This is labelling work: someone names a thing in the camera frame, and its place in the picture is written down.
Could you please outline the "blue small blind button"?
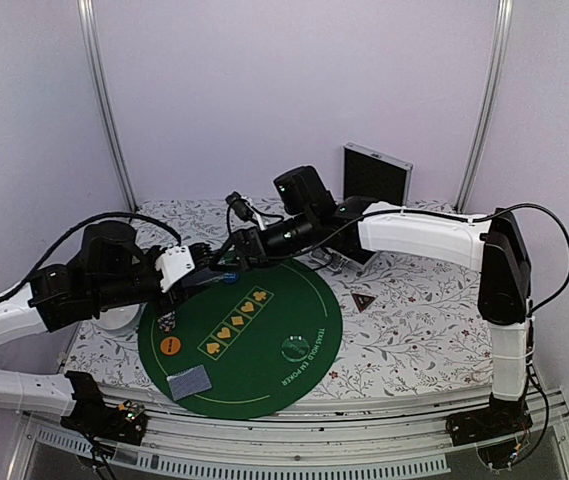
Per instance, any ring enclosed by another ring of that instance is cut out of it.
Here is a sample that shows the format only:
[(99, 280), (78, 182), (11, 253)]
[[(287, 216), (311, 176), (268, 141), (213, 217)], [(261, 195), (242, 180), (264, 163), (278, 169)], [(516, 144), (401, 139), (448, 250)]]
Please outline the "blue small blind button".
[(234, 283), (238, 282), (239, 279), (240, 279), (240, 275), (238, 273), (235, 273), (235, 272), (227, 272), (223, 276), (223, 282), (225, 284), (234, 284)]

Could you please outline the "orange big blind button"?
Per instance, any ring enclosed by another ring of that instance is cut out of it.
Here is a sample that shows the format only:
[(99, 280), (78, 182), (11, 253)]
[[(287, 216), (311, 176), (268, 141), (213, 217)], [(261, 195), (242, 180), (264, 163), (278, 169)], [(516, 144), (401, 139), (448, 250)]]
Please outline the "orange big blind button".
[(182, 348), (182, 342), (178, 337), (169, 336), (160, 342), (160, 351), (165, 356), (175, 356)]

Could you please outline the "dealt blue card pair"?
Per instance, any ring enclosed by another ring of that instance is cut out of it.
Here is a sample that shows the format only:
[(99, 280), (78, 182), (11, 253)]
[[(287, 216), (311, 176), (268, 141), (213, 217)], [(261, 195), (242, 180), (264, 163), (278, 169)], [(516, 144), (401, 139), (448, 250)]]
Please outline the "dealt blue card pair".
[(204, 365), (196, 365), (166, 378), (170, 398), (179, 401), (212, 388), (210, 377)]

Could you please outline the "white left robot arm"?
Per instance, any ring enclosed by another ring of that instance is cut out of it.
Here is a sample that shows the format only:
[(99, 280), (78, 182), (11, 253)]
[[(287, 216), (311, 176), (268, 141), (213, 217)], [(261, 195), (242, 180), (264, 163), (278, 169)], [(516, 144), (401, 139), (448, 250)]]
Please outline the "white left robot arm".
[[(166, 309), (183, 296), (181, 281), (198, 263), (193, 247), (176, 244), (144, 251), (136, 230), (106, 220), (84, 229), (80, 250), (66, 264), (35, 266), (25, 280), (0, 294), (0, 346), (55, 332), (106, 312), (130, 318), (138, 306)], [(74, 415), (92, 434), (112, 426), (99, 388), (83, 373), (33, 375), (0, 370), (0, 408)]]

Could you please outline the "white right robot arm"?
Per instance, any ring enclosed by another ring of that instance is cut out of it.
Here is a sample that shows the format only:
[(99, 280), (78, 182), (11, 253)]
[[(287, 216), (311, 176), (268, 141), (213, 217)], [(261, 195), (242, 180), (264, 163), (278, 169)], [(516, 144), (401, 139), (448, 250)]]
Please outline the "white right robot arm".
[(397, 252), (453, 263), (480, 275), (477, 308), (488, 322), (493, 353), (491, 400), (481, 427), (501, 436), (516, 424), (528, 386), (527, 356), (532, 321), (531, 261), (514, 215), (488, 216), (410, 209), (368, 197), (337, 203), (312, 166), (274, 181), (287, 218), (265, 224), (264, 214), (237, 193), (225, 202), (246, 227), (229, 233), (212, 267), (234, 250), (238, 269), (271, 266), (327, 248), (362, 261), (376, 252)]

